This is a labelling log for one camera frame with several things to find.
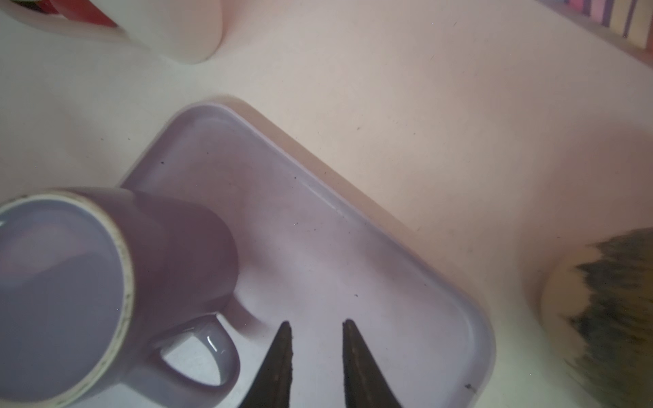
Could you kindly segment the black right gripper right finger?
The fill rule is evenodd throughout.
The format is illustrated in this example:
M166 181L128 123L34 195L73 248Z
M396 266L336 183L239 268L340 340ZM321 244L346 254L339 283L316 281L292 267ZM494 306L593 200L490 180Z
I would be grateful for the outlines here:
M401 407L352 319L343 323L343 366L346 407Z

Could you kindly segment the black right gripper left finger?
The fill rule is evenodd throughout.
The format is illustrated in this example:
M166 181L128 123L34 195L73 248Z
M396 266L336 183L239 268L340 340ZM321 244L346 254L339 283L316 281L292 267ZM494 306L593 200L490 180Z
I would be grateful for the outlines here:
M288 321L284 321L239 407L289 408L293 355L292 328Z

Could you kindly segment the lavender mug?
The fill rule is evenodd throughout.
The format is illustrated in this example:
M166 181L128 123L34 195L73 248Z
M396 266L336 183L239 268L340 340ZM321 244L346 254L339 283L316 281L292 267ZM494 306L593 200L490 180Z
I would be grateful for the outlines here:
M166 407L212 407L240 372L217 315L236 243L204 206L121 188L1 207L1 404L66 407L125 384Z

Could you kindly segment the white mug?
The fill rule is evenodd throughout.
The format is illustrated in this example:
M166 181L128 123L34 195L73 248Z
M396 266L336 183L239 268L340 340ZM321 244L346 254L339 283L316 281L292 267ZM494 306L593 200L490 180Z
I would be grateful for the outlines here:
M139 44L168 59L197 64L209 59L223 35L221 1L90 1L117 27L104 27L29 10L3 1L1 11L18 22L68 37Z

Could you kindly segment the red mug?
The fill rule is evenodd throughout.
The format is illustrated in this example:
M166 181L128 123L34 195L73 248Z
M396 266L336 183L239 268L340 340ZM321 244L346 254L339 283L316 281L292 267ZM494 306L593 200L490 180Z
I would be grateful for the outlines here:
M46 14L61 15L68 20L117 27L112 19L88 0L40 0L37 6Z

